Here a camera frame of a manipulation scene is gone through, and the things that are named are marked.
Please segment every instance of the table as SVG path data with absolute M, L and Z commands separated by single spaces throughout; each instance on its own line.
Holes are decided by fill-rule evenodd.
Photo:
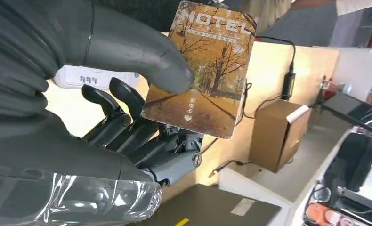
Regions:
M 257 106 L 264 100 L 281 93 L 283 77 L 286 74 L 293 49 L 291 46 L 265 42 L 255 42 L 250 58 L 247 80 L 252 83 L 248 93 L 246 113 L 252 115 Z M 331 78 L 337 63 L 339 52 L 332 49 L 297 47 L 294 61 L 296 73 L 293 96 L 290 101 L 310 105 L 315 101 L 319 86 L 324 76 Z M 146 97 L 148 85 L 141 79 L 136 89 Z M 77 89 L 62 89 L 50 81 L 50 87 L 45 93 L 49 104 L 47 109 L 60 116 L 68 130 L 75 136 L 83 136 L 103 117 L 100 106 L 83 99 Z M 167 200 L 186 190 L 196 183 L 212 185 L 218 182 L 218 177 L 208 178 L 217 166 L 228 160 L 247 161 L 254 120 L 243 119 L 236 127 L 230 140 L 219 139 L 203 155 L 201 166 L 189 173 L 172 187 L 163 190 L 163 200 Z M 209 145 L 214 137 L 205 136 L 203 148 Z M 246 165 L 238 168 L 243 175 L 254 175 L 259 168 Z

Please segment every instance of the transparent plastic wrap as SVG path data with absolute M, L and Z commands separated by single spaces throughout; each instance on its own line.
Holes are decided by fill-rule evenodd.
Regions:
M 151 217 L 161 198 L 156 182 L 0 166 L 0 226 L 122 225 Z

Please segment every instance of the yellow tape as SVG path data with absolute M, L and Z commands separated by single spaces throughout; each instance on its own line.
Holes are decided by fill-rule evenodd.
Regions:
M 183 226 L 185 224 L 187 224 L 190 220 L 189 219 L 183 219 L 181 220 L 179 223 L 175 224 L 175 226 Z

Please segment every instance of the white sticker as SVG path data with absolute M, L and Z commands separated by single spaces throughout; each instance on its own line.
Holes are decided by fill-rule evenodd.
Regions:
M 239 215 L 239 216 L 244 216 L 247 211 L 251 208 L 251 206 L 255 203 L 255 200 L 251 199 L 245 199 L 243 198 L 234 208 L 230 213 Z

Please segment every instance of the robotic hand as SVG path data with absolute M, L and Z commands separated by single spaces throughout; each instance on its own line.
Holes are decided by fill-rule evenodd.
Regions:
M 200 164 L 202 135 L 141 118 L 143 99 L 113 79 L 110 91 L 133 123 L 110 95 L 85 86 L 106 118 L 72 136 L 42 94 L 64 64 L 138 72 L 175 94 L 194 81 L 169 39 L 91 0 L 0 0 L 0 225 L 150 217 L 161 186 Z

